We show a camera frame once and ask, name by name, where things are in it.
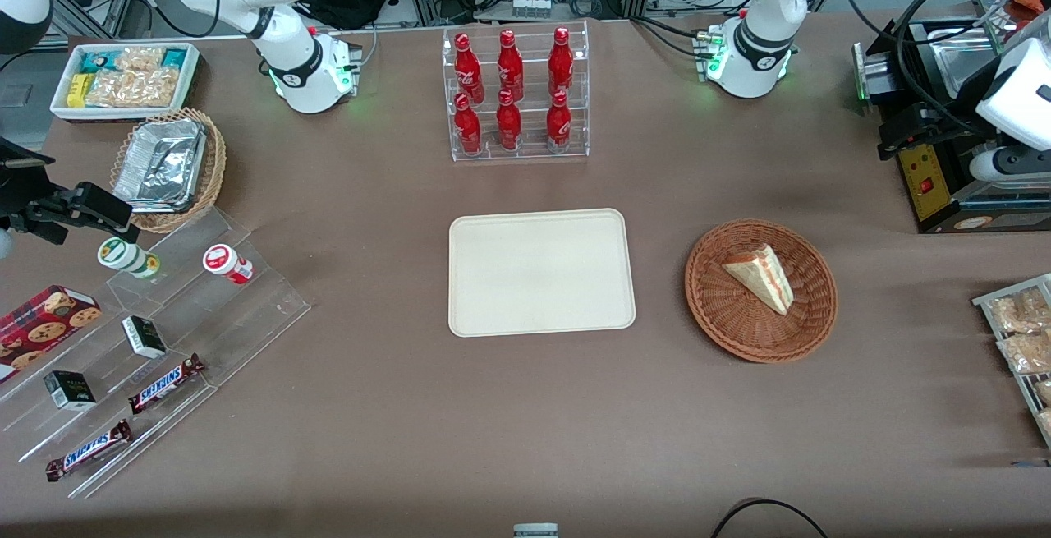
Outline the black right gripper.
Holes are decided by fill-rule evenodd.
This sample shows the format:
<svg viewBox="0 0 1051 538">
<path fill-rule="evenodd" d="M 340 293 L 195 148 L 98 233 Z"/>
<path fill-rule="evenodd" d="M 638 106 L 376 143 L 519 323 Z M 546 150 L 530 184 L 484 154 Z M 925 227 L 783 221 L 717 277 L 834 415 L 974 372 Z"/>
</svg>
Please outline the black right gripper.
<svg viewBox="0 0 1051 538">
<path fill-rule="evenodd" d="M 56 163 L 44 156 L 12 144 L 1 138 L 1 218 L 11 230 L 62 246 L 68 235 L 67 226 L 94 228 L 109 234 L 136 234 L 131 222 L 132 208 L 92 182 L 79 182 L 69 187 L 53 185 L 46 167 Z M 34 216 L 30 209 L 39 199 L 53 201 L 57 209 Z"/>
</svg>

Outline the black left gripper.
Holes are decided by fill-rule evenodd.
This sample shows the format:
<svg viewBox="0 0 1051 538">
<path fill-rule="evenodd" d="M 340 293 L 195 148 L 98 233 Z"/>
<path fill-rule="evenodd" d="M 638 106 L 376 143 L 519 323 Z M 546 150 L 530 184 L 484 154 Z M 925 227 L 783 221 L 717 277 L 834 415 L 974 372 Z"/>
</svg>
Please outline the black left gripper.
<svg viewBox="0 0 1051 538">
<path fill-rule="evenodd" d="M 926 103 L 878 104 L 877 112 L 882 120 L 877 144 L 881 161 L 929 145 L 940 159 L 959 163 L 980 145 L 978 136 L 962 130 L 956 123 L 928 108 Z"/>
</svg>

